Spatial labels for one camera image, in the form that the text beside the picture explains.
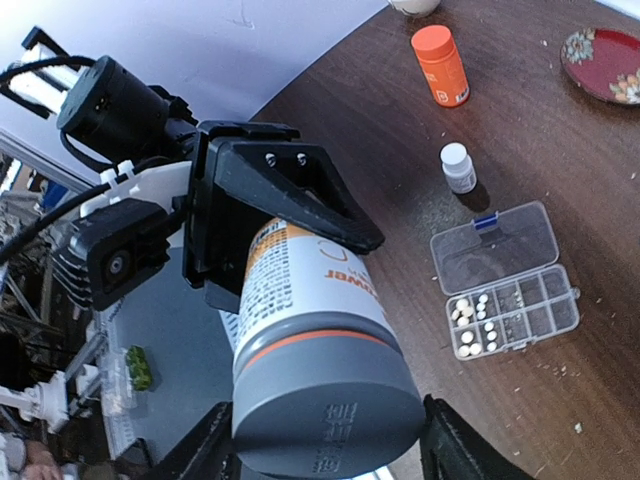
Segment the small white pill bottle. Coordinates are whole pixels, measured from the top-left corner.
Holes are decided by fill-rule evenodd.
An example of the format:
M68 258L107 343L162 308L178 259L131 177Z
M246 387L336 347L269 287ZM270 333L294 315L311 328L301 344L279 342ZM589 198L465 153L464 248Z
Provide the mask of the small white pill bottle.
M477 184L471 156L459 142L445 145L440 152L441 168L450 189L458 195L470 193Z

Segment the clear plastic pill organizer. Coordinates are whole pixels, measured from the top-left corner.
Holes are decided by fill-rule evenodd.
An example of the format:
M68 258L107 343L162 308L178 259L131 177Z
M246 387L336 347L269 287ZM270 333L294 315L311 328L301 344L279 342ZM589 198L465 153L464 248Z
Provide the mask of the clear plastic pill organizer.
M578 292L559 264L544 204L529 202L435 234L430 249L448 300L488 291L501 327L498 353L524 349L577 328Z

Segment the orange pill bottle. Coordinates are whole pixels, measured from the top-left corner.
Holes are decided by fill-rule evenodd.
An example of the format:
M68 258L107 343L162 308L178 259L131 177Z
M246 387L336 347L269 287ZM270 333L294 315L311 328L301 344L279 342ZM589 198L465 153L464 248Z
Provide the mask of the orange pill bottle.
M464 66L451 30L430 25L418 30L411 46L436 103L455 108L470 94Z

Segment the amber bottle grey cap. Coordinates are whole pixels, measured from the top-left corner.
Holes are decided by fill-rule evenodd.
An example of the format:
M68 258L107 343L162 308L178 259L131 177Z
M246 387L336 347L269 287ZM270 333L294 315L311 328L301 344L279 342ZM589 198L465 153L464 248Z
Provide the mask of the amber bottle grey cap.
M363 261L281 219L248 256L233 361L232 438L275 478L352 478L401 457L421 396Z

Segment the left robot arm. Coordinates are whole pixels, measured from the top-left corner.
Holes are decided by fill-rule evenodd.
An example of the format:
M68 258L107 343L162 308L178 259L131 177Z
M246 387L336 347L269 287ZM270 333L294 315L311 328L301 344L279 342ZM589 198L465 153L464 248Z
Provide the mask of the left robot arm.
M52 256L69 299L103 311L159 273L171 248L208 303L237 312L250 245L278 218L356 254L383 233L324 148L279 123L198 121L188 104L110 56L72 56L42 29L1 75L1 92L54 117L63 147L101 181L34 221L1 249L8 261L72 210Z

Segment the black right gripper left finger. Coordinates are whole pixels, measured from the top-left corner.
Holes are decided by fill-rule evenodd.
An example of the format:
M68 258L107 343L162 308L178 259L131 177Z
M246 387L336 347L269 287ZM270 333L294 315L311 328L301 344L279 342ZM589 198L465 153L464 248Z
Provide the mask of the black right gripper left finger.
M231 438L232 403L216 404L156 466L148 480L215 480L235 478Z

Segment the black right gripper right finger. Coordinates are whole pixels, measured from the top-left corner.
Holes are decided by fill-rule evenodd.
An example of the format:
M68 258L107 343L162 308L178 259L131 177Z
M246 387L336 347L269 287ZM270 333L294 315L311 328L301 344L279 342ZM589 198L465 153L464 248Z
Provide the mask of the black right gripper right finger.
M424 479L529 480L532 476L501 455L445 400L426 395L419 438Z

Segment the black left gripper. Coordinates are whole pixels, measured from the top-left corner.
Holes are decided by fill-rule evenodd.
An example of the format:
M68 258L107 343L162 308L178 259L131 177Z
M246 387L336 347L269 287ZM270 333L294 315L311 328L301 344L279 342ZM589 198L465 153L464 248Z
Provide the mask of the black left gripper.
M182 274L214 309L239 311L249 222L243 205L339 243L357 254L379 248L384 234L358 204L326 150L287 142L282 123L207 120L196 127L186 200Z

